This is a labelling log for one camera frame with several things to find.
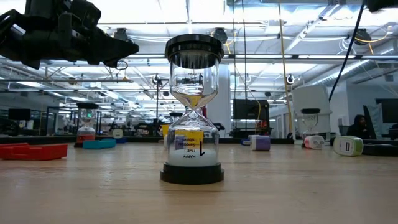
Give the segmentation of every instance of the hourglass cap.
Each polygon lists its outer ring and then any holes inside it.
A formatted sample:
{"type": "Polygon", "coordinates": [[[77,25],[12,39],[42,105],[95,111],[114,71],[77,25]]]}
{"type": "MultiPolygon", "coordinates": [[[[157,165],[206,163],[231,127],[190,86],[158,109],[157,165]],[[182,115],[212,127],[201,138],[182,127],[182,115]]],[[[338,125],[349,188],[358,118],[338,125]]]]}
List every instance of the hourglass cap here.
{"type": "Polygon", "coordinates": [[[171,38],[166,43],[165,55],[170,63],[189,69],[210,68],[224,57],[223,44],[214,37],[204,34],[184,34],[171,38]],[[193,58],[181,56],[192,51],[193,58]]]}
{"type": "Polygon", "coordinates": [[[77,103],[79,109],[98,109],[98,105],[95,103],[77,103]]]}

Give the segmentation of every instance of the yellow sticker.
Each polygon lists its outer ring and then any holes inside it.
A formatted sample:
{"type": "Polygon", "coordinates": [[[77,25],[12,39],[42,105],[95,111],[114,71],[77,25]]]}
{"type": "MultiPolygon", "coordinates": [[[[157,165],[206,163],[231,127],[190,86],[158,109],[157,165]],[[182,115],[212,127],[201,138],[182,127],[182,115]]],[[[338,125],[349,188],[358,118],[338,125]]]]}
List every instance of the yellow sticker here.
{"type": "Polygon", "coordinates": [[[185,136],[184,146],[186,149],[199,149],[200,142],[203,142],[203,131],[176,130],[175,135],[185,136]]]}

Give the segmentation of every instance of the person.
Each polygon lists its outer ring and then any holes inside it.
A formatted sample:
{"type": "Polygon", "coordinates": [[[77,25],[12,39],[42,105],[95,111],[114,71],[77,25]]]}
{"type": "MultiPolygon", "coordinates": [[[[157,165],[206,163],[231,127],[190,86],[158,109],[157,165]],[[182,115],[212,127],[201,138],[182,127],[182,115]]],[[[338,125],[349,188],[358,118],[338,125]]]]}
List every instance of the person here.
{"type": "Polygon", "coordinates": [[[356,115],[354,119],[354,124],[348,128],[348,136],[355,136],[361,139],[370,139],[370,134],[366,129],[366,120],[363,115],[356,115]]]}

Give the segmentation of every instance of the table surface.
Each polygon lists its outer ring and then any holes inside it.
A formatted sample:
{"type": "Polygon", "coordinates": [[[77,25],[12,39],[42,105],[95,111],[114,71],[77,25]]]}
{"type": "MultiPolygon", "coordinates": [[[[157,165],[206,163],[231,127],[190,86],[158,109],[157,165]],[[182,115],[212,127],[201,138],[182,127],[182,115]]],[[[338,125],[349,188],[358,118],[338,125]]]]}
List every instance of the table surface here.
{"type": "Polygon", "coordinates": [[[161,144],[0,161],[0,223],[396,223],[398,158],[222,144],[225,181],[159,180],[161,144]]]}

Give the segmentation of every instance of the red tray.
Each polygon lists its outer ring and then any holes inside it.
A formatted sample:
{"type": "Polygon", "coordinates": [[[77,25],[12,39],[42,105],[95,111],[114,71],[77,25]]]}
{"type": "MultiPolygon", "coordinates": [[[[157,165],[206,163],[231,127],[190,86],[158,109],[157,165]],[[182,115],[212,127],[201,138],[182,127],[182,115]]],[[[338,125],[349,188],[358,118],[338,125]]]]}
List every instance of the red tray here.
{"type": "Polygon", "coordinates": [[[0,159],[46,161],[61,159],[68,154],[68,145],[30,146],[22,144],[0,144],[0,159]]]}

